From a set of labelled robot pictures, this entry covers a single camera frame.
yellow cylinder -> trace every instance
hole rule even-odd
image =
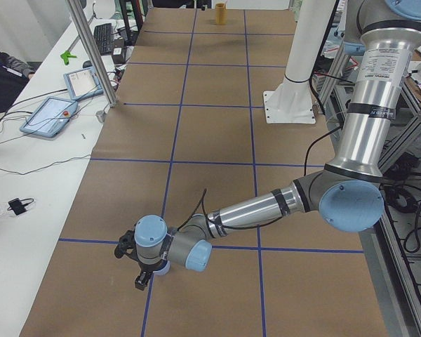
[[[226,3],[215,4],[215,23],[217,25],[226,25]]]

green clip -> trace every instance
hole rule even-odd
[[[69,58],[76,58],[76,56],[72,55],[69,51],[65,51],[64,53],[61,54],[61,58],[64,60],[64,64],[68,65]]]

black keyboard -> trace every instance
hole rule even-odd
[[[93,38],[97,43],[100,55],[107,55],[112,52],[112,24],[105,23],[96,26],[93,30]]]

blue tablet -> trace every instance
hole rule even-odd
[[[78,102],[59,97],[48,97],[20,127],[24,133],[52,138],[76,114]]]
[[[72,100],[83,100],[103,93],[94,67],[64,74],[64,80]]]

blue joint cap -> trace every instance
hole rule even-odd
[[[385,0],[385,3],[397,15],[421,21],[421,0]]]
[[[141,247],[154,247],[167,235],[167,224],[159,216],[144,216],[135,224],[134,240]]]
[[[319,203],[323,219],[344,232],[360,232],[374,226],[384,212],[379,189],[362,180],[332,186]]]
[[[198,241],[185,261],[185,267],[187,269],[202,272],[206,269],[206,266],[211,256],[212,245],[206,240]]]
[[[343,48],[346,54],[352,56],[362,56],[366,49],[363,44],[354,44],[346,41],[343,43]]]

